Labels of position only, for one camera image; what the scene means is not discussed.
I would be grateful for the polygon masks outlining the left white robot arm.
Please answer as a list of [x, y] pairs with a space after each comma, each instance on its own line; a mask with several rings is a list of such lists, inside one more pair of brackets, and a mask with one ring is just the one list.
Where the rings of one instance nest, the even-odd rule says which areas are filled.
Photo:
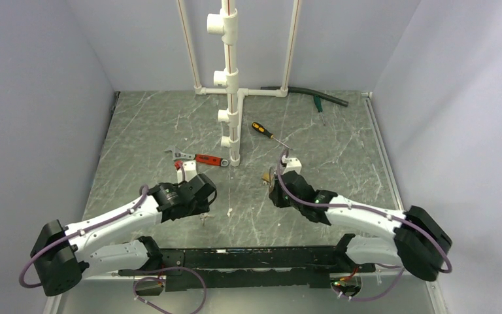
[[152, 237], [141, 236], [124, 244], [115, 240], [168, 220], [207, 213], [218, 192], [208, 176], [197, 174], [180, 183], [144, 184], [139, 194], [132, 202], [88, 220], [45, 224], [20, 272], [19, 284], [41, 287], [46, 296], [57, 296], [87, 277], [110, 271], [152, 275], [164, 265]]

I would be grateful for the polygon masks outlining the silver key bunch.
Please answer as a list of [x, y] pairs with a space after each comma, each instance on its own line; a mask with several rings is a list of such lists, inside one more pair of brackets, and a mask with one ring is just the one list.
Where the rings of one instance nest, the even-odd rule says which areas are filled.
[[202, 225], [202, 226], [205, 226], [205, 223], [206, 223], [208, 220], [210, 220], [210, 219], [212, 219], [212, 218], [214, 218], [214, 217], [215, 217], [215, 215], [212, 215], [212, 214], [210, 214], [210, 213], [201, 213], [201, 214], [199, 215], [199, 220], [201, 221], [201, 225]]

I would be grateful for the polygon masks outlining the large brass padlock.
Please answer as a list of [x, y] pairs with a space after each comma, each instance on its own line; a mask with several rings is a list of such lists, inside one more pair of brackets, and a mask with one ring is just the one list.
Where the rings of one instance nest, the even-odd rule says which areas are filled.
[[263, 175], [261, 176], [261, 179], [262, 179], [263, 185], [271, 188], [274, 185], [275, 179], [276, 179], [275, 167], [270, 167], [267, 172], [263, 173]]

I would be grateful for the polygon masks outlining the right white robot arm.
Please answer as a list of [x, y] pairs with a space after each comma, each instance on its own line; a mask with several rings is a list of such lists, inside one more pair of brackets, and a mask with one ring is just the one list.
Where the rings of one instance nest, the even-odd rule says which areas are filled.
[[336, 246], [334, 263], [341, 271], [362, 264], [403, 267], [424, 281], [450, 273], [448, 234], [423, 208], [402, 212], [371, 207], [336, 192], [314, 189], [296, 171], [275, 175], [269, 199], [278, 208], [292, 207], [307, 220], [360, 231], [345, 234]]

